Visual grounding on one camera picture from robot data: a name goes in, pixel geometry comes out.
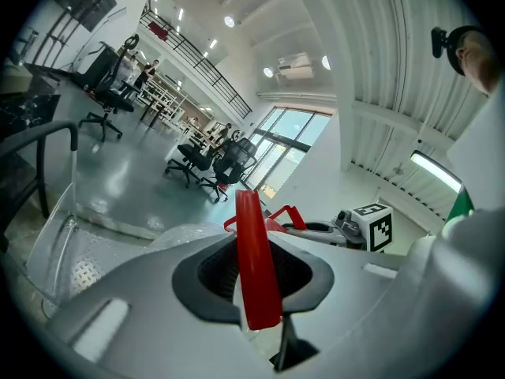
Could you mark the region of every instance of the black chair armrest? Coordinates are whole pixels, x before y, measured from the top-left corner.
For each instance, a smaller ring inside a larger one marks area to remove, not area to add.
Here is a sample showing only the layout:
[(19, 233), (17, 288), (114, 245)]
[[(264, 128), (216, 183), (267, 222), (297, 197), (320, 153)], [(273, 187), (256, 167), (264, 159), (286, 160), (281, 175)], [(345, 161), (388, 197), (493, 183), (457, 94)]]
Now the black chair armrest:
[(0, 144), (0, 159), (4, 156), (17, 152), (24, 146), (28, 146), (34, 141), (38, 141), (47, 135), (58, 132), (61, 129), (68, 129), (70, 131), (70, 150), (75, 152), (77, 150), (77, 146), (79, 145), (79, 129), (77, 128), (77, 125), (71, 121), (53, 121), (41, 126), (35, 126), (34, 128), (23, 130), (11, 137), (7, 137)]

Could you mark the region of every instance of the ceiling light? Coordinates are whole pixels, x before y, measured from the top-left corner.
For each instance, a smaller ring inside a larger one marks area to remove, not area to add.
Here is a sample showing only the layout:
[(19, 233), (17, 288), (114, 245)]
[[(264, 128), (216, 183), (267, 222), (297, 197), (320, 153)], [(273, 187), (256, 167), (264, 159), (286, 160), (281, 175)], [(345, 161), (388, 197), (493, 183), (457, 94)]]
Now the ceiling light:
[(272, 77), (274, 75), (274, 72), (272, 72), (269, 67), (265, 67), (263, 69), (263, 73), (265, 73), (266, 77)]
[(328, 56), (323, 56), (323, 60), (321, 61), (325, 69), (330, 70), (330, 62), (328, 61)]
[(224, 17), (224, 23), (230, 28), (235, 26), (235, 20), (230, 16)]
[(461, 189), (461, 182), (449, 170), (438, 164), (435, 160), (427, 157), (424, 153), (414, 150), (410, 159), (418, 166), (435, 175), (442, 182), (445, 182), (456, 193)]

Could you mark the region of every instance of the office chair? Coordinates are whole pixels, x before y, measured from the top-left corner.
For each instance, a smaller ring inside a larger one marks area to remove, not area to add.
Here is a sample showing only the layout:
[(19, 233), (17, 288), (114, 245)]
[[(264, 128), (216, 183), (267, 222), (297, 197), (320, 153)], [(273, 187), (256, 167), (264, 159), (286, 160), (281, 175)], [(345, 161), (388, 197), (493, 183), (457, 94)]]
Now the office chair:
[[(168, 174), (170, 170), (181, 170), (186, 176), (186, 188), (189, 188), (189, 176), (192, 175), (196, 179), (196, 183), (200, 182), (198, 176), (193, 173), (191, 170), (196, 166), (200, 171), (206, 171), (211, 167), (212, 157), (211, 154), (207, 154), (206, 156), (200, 153), (200, 147), (190, 144), (180, 144), (177, 146), (179, 152), (184, 156), (183, 161), (188, 161), (187, 164), (179, 163), (177, 160), (170, 159), (166, 164), (165, 174)], [(176, 163), (177, 166), (171, 166), (171, 163)]]
[[(217, 204), (220, 199), (219, 191), (221, 191), (221, 193), (226, 197), (224, 201), (228, 201), (228, 195), (223, 189), (221, 189), (219, 184), (229, 186), (239, 182), (244, 172), (257, 163), (257, 160), (254, 157), (256, 154), (256, 146), (248, 139), (242, 138), (239, 142), (228, 140), (226, 141), (226, 144), (227, 149), (224, 156), (222, 159), (214, 162), (214, 165), (212, 166), (215, 172), (215, 182), (203, 177), (201, 181), (204, 180), (208, 182), (208, 184), (200, 183), (200, 186), (208, 186), (214, 189), (218, 196), (214, 200), (215, 204)], [(251, 164), (247, 165), (250, 159), (253, 161)]]
[(83, 123), (99, 123), (102, 126), (102, 142), (105, 141), (106, 130), (107, 127), (111, 128), (113, 131), (118, 133), (118, 139), (121, 139), (123, 136), (123, 132), (116, 128), (111, 121), (108, 120), (109, 114), (112, 111), (114, 114), (118, 113), (118, 110), (133, 112), (133, 104), (131, 101), (126, 99), (125, 97), (130, 93), (131, 89), (138, 90), (138, 88), (134, 88), (133, 86), (126, 84), (127, 88), (121, 93), (117, 94), (112, 91), (110, 87), (116, 80), (116, 76), (118, 75), (119, 66), (121, 65), (121, 60), (125, 57), (128, 49), (133, 49), (139, 43), (139, 36), (135, 34), (134, 36), (130, 36), (124, 44), (124, 49), (121, 55), (119, 56), (116, 64), (113, 68), (110, 69), (109, 73), (99, 82), (99, 84), (95, 88), (95, 98), (103, 104), (103, 110), (105, 114), (103, 116), (93, 114), (92, 112), (88, 112), (88, 115), (85, 119), (81, 119), (79, 121), (79, 128)]

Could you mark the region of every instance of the glass railing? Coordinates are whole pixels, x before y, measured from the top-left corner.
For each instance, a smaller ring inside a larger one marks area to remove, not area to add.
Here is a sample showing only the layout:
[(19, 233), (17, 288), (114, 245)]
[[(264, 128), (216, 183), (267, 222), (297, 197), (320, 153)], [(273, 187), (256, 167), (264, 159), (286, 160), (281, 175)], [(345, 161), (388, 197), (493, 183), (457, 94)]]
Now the glass railing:
[(228, 80), (181, 33), (151, 10), (144, 11), (140, 24), (160, 38), (170, 49), (181, 55), (202, 78), (230, 105), (242, 119), (252, 112)]

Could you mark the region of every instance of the gray floor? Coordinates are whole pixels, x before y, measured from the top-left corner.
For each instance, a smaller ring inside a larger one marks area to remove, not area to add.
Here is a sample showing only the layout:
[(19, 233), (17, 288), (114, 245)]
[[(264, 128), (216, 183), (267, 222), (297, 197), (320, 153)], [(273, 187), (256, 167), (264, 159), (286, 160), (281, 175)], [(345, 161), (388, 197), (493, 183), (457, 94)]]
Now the gray floor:
[[(62, 97), (54, 120), (78, 122), (89, 111), (102, 114), (101, 106), (74, 84), (62, 86)], [(84, 124), (79, 134), (77, 161), (77, 202), (119, 224), (161, 233), (182, 223), (212, 222), (223, 224), (235, 214), (234, 190), (230, 199), (214, 204), (215, 193), (192, 184), (185, 188), (180, 171), (164, 174), (176, 134), (165, 126), (148, 128), (140, 121), (143, 108), (133, 113), (111, 115), (112, 122), (123, 132), (121, 140), (109, 129), (107, 140), (100, 141), (100, 125)], [(30, 148), (23, 157), (35, 164), (35, 150)], [(174, 151), (174, 159), (181, 159)], [(47, 184), (61, 193), (70, 176), (69, 133), (58, 132), (47, 140)]]

